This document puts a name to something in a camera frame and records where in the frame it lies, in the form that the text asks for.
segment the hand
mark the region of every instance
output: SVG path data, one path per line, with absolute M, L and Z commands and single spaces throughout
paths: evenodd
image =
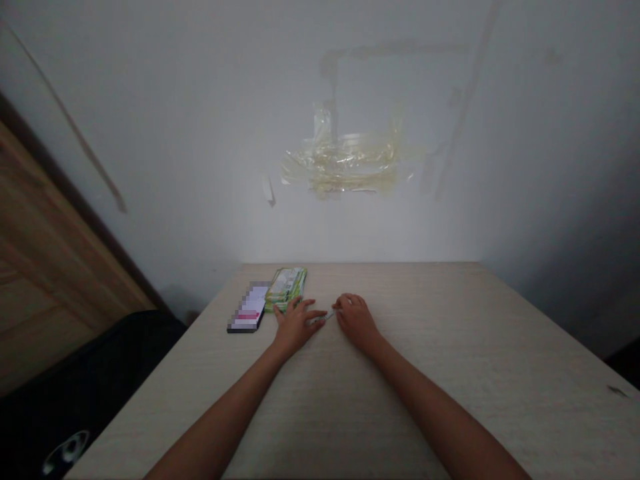
M 365 355 L 370 355 L 383 337 L 375 326 L 364 298 L 343 293 L 335 301 L 333 308 L 336 310 L 338 324 L 349 341 Z
M 282 313 L 278 307 L 273 306 L 273 312 L 278 320 L 278 331 L 273 340 L 273 346 L 287 358 L 296 353 L 302 346 L 325 324 L 324 319 L 308 325 L 308 320 L 323 317 L 326 310 L 305 311 L 307 306 L 315 303 L 315 300 L 302 300 L 298 296 L 287 304 L 287 310 Z

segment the black bag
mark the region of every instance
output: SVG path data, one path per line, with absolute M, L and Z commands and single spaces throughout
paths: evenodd
M 2 478 L 61 479 L 186 330 L 156 310 L 128 315 L 2 399 Z

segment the right hand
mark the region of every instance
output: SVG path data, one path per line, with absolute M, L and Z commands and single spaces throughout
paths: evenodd
M 383 337 L 375 326 L 364 298 L 360 295 L 343 293 L 332 308 L 336 310 L 338 324 L 349 341 L 365 355 L 370 355 L 371 350 Z

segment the left hand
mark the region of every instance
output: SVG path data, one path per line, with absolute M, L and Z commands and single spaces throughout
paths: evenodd
M 278 320 L 278 331 L 273 340 L 273 346 L 286 355 L 287 358 L 296 353 L 302 346 L 325 324 L 325 320 L 321 319 L 312 325 L 307 322 L 316 317 L 323 317 L 327 314 L 326 310 L 305 309 L 315 303 L 315 300 L 302 300 L 298 296 L 287 304 L 287 310 L 282 313 L 278 307 L 273 306 L 273 312 Z

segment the clear tape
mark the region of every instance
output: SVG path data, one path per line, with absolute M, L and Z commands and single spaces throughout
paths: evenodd
M 314 137 L 303 140 L 300 150 L 287 152 L 282 183 L 307 179 L 320 198 L 332 191 L 392 191 L 401 162 L 401 116 L 392 116 L 387 132 L 352 133 L 334 141 L 331 112 L 321 103 L 314 108 Z

